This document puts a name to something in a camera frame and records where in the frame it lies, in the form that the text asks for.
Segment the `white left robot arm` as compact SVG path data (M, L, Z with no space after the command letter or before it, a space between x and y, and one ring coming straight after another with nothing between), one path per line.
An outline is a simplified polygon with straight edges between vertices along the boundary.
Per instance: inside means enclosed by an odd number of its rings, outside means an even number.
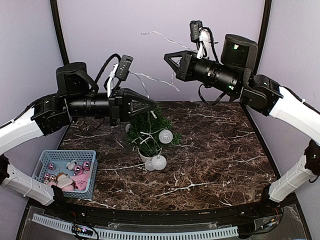
M32 199L60 218L67 218L70 206L64 202L63 190L58 185L48 186L18 169L9 153L33 140L52 135L85 117L108 118L112 126L129 122L152 110L156 102L132 89L122 88L129 76L133 58L113 54L117 59L100 91L99 77L92 78L87 64L71 62L56 72L57 92L42 96L15 118L0 127L0 185Z

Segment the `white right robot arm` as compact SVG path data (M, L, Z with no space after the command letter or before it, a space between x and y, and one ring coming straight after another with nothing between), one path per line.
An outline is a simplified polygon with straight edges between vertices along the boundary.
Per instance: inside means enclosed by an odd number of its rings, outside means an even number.
M183 82L198 81L215 88L230 100L239 100L252 110L290 126L309 139L309 143L286 173L264 189L255 213L266 217L306 182L320 174L320 113L291 89L263 74L254 74L258 44L246 37L227 34L221 55L209 58L207 46L214 47L212 31L200 20L189 24L190 39L196 50L167 53L164 60Z

